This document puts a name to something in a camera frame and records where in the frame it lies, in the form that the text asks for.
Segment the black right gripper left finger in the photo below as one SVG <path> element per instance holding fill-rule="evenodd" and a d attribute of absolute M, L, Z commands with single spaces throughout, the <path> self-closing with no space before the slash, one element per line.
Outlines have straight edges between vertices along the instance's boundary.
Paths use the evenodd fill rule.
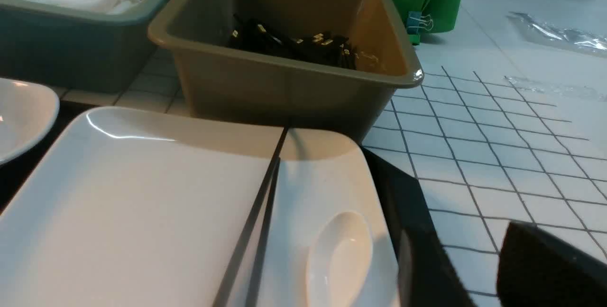
<path fill-rule="evenodd" d="M 397 255 L 397 292 L 402 307 L 448 307 L 456 281 L 444 249 L 411 240 L 402 229 Z"/>

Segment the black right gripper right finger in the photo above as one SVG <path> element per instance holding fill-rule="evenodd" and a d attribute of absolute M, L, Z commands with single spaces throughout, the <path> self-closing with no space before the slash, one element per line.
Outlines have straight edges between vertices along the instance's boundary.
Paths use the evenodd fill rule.
<path fill-rule="evenodd" d="M 499 252 L 496 291 L 504 307 L 604 307 L 607 266 L 525 222 L 510 222 Z"/>

